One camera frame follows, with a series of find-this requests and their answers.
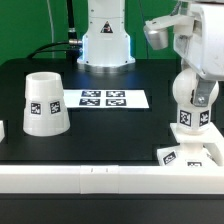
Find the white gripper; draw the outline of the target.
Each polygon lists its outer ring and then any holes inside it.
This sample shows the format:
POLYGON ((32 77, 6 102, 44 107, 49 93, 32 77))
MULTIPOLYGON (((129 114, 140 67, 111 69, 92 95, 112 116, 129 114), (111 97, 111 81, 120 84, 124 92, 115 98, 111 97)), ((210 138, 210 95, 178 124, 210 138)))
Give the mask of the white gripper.
POLYGON ((194 106, 211 106, 224 80, 224 0, 179 0, 176 13, 145 22, 154 50, 168 46, 167 28, 174 32, 174 51, 203 79, 194 89, 194 106))

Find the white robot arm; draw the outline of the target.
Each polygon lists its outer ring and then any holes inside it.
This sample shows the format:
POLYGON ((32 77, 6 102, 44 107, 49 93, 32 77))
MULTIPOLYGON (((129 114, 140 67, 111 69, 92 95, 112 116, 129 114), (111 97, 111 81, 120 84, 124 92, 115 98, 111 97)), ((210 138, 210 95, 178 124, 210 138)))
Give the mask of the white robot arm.
MULTIPOLYGON (((88 0, 80 68, 112 73, 135 63, 124 16, 125 0, 88 0)), ((196 73, 193 104, 205 107, 215 83, 224 81, 224 0, 178 0, 170 14, 146 21, 144 35, 153 49, 168 46, 169 27, 182 64, 196 73)))

